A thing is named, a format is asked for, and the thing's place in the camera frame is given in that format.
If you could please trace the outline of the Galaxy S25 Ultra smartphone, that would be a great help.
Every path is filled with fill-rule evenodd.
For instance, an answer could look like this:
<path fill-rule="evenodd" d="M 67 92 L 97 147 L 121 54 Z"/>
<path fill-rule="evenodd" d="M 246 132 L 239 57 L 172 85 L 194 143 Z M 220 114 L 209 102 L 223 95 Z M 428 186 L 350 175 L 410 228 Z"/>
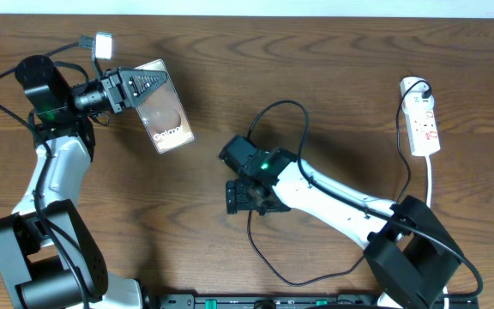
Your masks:
<path fill-rule="evenodd" d="M 139 66 L 143 70 L 164 71 L 167 80 L 137 108 L 137 113 L 159 154 L 195 140 L 189 120 L 162 59 Z"/>

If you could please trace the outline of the white power strip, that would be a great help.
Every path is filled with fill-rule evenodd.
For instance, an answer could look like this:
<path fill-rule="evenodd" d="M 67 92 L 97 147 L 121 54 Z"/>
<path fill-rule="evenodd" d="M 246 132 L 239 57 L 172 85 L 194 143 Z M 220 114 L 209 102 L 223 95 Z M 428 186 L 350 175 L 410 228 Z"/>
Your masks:
<path fill-rule="evenodd" d="M 418 157 L 435 154 L 441 146 L 431 85 L 421 77 L 409 76 L 402 79 L 400 89 L 411 154 Z"/>

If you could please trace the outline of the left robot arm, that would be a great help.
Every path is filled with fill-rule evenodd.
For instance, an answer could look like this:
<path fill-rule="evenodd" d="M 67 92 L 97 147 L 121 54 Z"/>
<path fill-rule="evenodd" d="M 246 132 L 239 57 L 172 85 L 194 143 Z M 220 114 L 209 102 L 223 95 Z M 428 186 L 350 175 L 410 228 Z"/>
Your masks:
<path fill-rule="evenodd" d="M 13 72 L 33 111 L 37 163 L 27 191 L 0 218 L 0 274 L 15 308 L 155 308 L 139 281 L 109 272 L 77 204 L 99 115 L 137 108 L 170 85 L 163 68 L 117 68 L 77 86 L 45 55 Z"/>

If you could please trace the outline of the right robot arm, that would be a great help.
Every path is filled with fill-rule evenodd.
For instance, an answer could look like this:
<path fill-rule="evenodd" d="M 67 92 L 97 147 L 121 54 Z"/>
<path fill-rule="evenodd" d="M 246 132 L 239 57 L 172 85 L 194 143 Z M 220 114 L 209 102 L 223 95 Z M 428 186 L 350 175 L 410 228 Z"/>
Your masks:
<path fill-rule="evenodd" d="M 430 308 L 461 264 L 461 250 L 431 209 L 416 197 L 401 203 L 355 191 L 283 148 L 258 149 L 233 137 L 220 160 L 238 176 L 226 184 L 226 211 L 302 210 L 345 234 L 363 250 L 384 293 L 403 308 Z"/>

